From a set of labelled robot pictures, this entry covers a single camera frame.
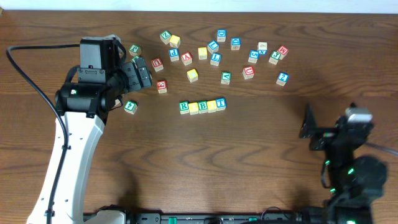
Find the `green R wooden block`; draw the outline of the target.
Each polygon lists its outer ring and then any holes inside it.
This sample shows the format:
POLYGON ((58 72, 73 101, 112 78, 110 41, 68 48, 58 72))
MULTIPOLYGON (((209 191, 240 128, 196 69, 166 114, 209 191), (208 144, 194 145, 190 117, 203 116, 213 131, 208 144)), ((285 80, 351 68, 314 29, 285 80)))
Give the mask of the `green R wooden block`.
POLYGON ((190 112, 189 110, 189 102, 188 101, 182 101, 179 103, 179 110, 180 114, 187 114, 190 112))

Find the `yellow O wooden block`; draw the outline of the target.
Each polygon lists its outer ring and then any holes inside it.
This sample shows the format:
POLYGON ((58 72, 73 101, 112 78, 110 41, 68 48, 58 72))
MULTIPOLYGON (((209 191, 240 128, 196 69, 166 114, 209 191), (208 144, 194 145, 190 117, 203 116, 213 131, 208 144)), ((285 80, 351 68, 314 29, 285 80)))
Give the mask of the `yellow O wooden block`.
POLYGON ((197 102, 189 103, 188 107, 190 115, 195 115, 199 113, 199 107, 197 102))

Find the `green B wooden block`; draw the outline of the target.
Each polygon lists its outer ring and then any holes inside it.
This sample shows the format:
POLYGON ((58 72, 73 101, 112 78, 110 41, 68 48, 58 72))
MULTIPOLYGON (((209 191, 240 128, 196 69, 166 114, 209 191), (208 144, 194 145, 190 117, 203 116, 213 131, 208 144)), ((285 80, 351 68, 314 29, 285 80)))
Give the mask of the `green B wooden block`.
POLYGON ((198 112, 200 114, 207 113, 208 112, 208 105, 207 101, 199 101, 198 102, 198 112))

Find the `blue T wooden block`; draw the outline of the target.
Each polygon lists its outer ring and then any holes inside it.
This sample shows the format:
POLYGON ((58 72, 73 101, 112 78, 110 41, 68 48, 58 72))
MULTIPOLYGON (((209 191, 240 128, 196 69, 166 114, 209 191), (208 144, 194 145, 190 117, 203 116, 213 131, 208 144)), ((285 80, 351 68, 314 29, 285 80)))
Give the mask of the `blue T wooden block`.
POLYGON ((226 100, 225 100, 225 98, 218 98, 215 101, 216 101, 216 106, 217 106, 217 110, 218 111, 226 109, 226 100))

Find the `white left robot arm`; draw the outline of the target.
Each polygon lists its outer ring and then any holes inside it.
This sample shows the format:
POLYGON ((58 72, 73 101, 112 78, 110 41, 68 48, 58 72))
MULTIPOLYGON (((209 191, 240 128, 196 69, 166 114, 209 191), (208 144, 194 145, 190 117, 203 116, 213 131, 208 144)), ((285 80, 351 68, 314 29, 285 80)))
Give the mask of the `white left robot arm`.
POLYGON ((142 57, 126 61, 116 35, 84 37, 80 64, 55 94, 56 133, 49 167, 28 223, 83 223, 83 201, 96 145, 116 102, 152 85, 142 57))

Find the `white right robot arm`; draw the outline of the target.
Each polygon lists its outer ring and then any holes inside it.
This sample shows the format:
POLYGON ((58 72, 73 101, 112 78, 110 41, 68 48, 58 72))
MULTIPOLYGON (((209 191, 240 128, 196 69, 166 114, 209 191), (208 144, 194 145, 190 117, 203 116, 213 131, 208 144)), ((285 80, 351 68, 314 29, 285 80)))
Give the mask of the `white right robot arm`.
POLYGON ((383 196, 387 165, 374 156, 354 156, 366 144, 373 129, 373 116, 354 103, 331 128, 319 127, 307 105, 299 132, 310 139, 311 151, 323 151, 322 186, 331 198, 319 212, 308 214, 309 223, 372 223, 371 204, 383 196))

